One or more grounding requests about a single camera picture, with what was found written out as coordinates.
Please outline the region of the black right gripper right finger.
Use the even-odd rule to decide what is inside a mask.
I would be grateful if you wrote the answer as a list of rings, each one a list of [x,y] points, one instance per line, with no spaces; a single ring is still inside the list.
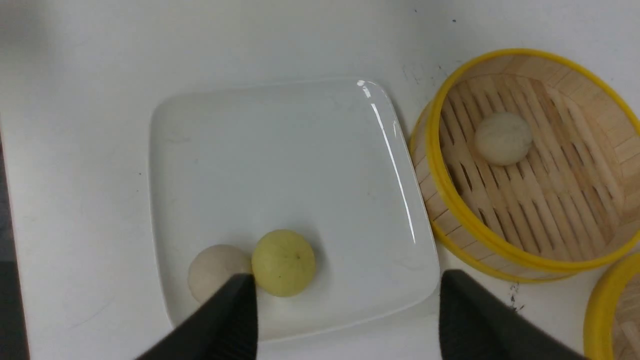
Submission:
[[[439,283],[438,340],[444,360],[584,360],[503,303],[461,269]]]

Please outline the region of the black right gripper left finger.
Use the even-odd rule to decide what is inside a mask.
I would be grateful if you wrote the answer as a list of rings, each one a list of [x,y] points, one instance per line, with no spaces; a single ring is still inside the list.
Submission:
[[[255,278],[235,274],[140,360],[255,360],[258,357]]]

